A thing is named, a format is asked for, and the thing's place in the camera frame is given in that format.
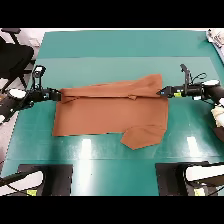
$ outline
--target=floor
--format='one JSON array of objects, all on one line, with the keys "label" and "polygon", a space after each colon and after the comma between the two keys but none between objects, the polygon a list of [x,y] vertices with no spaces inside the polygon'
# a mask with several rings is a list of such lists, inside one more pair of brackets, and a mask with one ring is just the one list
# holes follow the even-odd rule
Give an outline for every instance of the floor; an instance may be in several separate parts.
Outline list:
[{"label": "floor", "polygon": [[[188,28],[188,30],[208,30],[208,29],[207,28]],[[26,83],[28,83],[29,78],[30,78],[30,74],[25,75],[24,79],[25,79]],[[3,87],[3,85],[6,82],[7,82],[7,80],[0,79],[0,89]],[[23,89],[23,85],[19,79],[16,79],[8,87],[8,89],[11,89],[11,88]],[[0,126],[0,173],[1,173],[1,170],[2,170],[2,167],[4,164],[4,162],[2,162],[2,161],[4,161],[4,159],[5,159],[17,116],[18,116],[18,112],[14,114],[14,116],[11,118],[11,120],[9,122]]]}]

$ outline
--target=green table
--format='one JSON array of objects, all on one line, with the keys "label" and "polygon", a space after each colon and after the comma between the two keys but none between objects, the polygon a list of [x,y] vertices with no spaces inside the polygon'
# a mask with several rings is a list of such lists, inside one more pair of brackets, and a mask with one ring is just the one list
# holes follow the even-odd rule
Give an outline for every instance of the green table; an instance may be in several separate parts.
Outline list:
[{"label": "green table", "polygon": [[[224,81],[223,64],[205,32],[81,31],[44,37],[36,64],[46,66],[44,87],[65,88],[137,79],[161,73],[163,85],[180,85],[184,63],[193,76]],[[55,102],[21,111],[2,176],[21,163],[73,164],[72,195],[158,195],[155,163],[224,161],[224,144],[212,131],[211,105],[190,98],[169,101],[162,143],[132,151],[121,134],[52,137]]]}]

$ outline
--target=brown cloth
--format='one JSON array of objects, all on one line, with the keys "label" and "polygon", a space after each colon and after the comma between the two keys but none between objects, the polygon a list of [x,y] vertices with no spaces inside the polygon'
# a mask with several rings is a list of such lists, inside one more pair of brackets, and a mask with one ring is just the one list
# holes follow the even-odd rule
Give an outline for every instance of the brown cloth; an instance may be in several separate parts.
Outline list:
[{"label": "brown cloth", "polygon": [[53,136],[124,132],[131,149],[159,144],[167,128],[168,100],[156,94],[162,76],[61,89]]}]

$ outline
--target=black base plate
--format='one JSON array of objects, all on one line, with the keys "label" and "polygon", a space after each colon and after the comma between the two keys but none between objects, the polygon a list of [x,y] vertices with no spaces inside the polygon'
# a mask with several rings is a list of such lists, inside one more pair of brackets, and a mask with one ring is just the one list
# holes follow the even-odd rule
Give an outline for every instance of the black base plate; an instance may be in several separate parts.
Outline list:
[{"label": "black base plate", "polygon": [[[159,195],[160,196],[185,196],[181,194],[181,190],[178,186],[176,178],[176,169],[180,164],[189,165],[206,165],[209,164],[207,161],[204,162],[184,162],[184,163],[156,163],[156,175],[158,181]],[[190,185],[186,186],[190,195],[194,195],[194,188]],[[205,187],[205,194],[208,195],[216,191],[215,187]]]},{"label": "black base plate", "polygon": [[[20,164],[18,172],[27,172],[33,170],[44,170],[46,178],[37,188],[36,196],[69,196],[71,194],[71,183],[73,165],[47,165],[47,164]],[[24,196],[23,193],[13,193],[11,196]]]}]

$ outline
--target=chair backrest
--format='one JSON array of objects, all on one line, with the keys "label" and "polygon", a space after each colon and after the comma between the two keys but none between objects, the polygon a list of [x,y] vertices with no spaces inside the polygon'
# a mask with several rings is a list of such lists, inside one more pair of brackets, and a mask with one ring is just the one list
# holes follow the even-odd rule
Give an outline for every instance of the chair backrest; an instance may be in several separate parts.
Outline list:
[{"label": "chair backrest", "polygon": [[3,45],[5,45],[5,40],[0,36],[0,49]]}]

